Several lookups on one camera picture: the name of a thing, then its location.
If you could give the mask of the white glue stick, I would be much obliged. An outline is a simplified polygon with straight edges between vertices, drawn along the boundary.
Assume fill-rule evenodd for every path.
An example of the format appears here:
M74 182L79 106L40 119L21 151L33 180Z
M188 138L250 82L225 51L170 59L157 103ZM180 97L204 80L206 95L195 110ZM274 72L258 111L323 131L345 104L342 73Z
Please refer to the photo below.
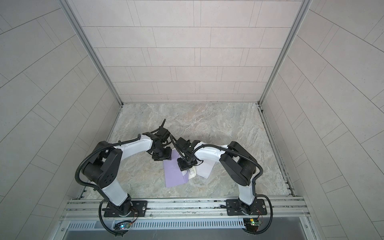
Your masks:
M188 177L188 179L192 179L197 175L196 167L193 166L190 169L187 169L185 171L182 171L182 175L184 178Z

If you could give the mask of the purple envelope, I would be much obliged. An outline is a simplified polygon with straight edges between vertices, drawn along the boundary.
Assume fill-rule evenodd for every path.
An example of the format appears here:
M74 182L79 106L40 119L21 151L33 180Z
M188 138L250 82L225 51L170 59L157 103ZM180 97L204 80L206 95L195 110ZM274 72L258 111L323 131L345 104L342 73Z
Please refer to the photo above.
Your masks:
M179 157L179 153L175 149L172 149L171 159L163 161L166 188L183 185L189 181L188 173L183 174L180 170L177 161Z

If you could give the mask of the cream envelope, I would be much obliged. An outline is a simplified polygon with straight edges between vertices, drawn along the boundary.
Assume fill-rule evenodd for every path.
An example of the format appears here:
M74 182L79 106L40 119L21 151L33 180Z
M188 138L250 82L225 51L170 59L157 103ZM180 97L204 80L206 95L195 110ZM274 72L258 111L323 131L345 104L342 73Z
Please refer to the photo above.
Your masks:
M196 177L197 175L197 169L196 169L196 166L193 166L192 168L188 169L188 177L189 177L189 180Z

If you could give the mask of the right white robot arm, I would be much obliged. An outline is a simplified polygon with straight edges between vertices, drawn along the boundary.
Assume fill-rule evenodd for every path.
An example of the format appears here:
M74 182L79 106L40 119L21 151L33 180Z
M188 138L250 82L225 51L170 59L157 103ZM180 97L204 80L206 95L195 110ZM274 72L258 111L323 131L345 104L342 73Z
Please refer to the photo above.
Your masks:
M178 166L181 171L213 161L221 163L231 179L239 186L239 207L245 215L256 211L257 194L255 182L264 172L257 160L239 143L232 141L226 146L206 144L179 138L172 141L179 153Z

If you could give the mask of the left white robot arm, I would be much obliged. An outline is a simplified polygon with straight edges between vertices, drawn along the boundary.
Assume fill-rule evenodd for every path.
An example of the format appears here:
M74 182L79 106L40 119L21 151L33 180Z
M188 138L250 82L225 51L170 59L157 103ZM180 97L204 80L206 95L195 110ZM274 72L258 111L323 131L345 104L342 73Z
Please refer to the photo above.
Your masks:
M131 211L132 203L130 195L117 180L121 160L141 152L152 155L154 161L170 160L170 135L167 129L159 127L152 132L139 134L132 140L113 144L101 141L80 163L75 180L99 192L118 215L126 216Z

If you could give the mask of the white paper sheet underneath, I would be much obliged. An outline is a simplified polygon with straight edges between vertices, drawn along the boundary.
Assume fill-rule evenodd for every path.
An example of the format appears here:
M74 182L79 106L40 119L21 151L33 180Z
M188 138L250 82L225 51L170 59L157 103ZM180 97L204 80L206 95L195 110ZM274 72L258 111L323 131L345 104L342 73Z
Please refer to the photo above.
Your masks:
M215 162L219 159L216 150L210 147L200 148L194 155L198 159L198 166L196 167L197 175L208 179Z

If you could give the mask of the left circuit board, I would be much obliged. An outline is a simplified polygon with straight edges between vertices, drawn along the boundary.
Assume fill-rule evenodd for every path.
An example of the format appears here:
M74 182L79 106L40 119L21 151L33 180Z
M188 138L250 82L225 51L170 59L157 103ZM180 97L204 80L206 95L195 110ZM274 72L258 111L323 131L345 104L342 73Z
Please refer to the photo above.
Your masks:
M132 226L132 221L122 221L114 225L115 231L127 231Z

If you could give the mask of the circuit board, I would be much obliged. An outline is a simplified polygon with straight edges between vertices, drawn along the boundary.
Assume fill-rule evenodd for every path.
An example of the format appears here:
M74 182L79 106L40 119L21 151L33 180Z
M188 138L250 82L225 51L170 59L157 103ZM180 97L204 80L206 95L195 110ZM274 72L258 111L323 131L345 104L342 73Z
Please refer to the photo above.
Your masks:
M260 219L243 219L245 230L248 232L257 232L263 224Z
M132 226L132 221L122 221L114 225L115 231L127 231Z

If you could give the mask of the right circuit board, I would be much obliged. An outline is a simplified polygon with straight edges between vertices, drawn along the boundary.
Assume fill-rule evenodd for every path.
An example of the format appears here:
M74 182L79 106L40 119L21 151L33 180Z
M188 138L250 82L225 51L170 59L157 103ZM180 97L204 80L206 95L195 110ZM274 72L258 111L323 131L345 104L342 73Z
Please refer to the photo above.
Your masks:
M257 232L263 224L260 219L243 219L245 230L248 232Z

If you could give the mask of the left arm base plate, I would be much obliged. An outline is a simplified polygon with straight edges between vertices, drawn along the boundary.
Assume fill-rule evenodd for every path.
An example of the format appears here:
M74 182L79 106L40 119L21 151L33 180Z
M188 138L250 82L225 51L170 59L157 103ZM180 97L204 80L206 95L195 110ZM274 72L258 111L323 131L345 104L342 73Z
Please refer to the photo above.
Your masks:
M129 203L123 203L119 207L108 202L107 206L102 208L102 211L104 217L107 218L136 218L145 216L147 206L147 201L130 201Z

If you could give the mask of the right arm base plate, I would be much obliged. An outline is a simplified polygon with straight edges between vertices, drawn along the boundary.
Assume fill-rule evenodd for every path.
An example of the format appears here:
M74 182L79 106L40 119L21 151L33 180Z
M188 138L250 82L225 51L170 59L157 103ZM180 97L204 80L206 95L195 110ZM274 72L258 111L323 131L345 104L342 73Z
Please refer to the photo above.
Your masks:
M226 200L225 205L221 205L221 208L226 209L229 216L265 216L268 214L263 199L255 199L251 205L247 205L239 199L229 199Z

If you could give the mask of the aluminium rail frame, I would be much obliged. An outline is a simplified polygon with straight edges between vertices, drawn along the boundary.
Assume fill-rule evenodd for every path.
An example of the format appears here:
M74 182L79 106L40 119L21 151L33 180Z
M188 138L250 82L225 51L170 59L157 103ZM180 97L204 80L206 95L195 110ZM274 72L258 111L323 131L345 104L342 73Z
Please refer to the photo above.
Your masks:
M107 226L111 231L114 225L122 221L132 221L128 231L138 230L207 230L207 229L239 229L241 233L254 233L245 230L243 219L260 219L263 224L256 233L271 234L276 227L282 230L282 220L293 220L299 224L299 234L306 240L318 237L311 227L310 213L302 197L292 196L258 196L266 204L268 214L253 216L229 216L227 210L221 208L226 200L235 197L212 198L160 198L133 199L147 201L144 217L107 218L102 208L107 203L101 200L70 200L60 216L59 231L54 239L63 239L70 231L102 231Z

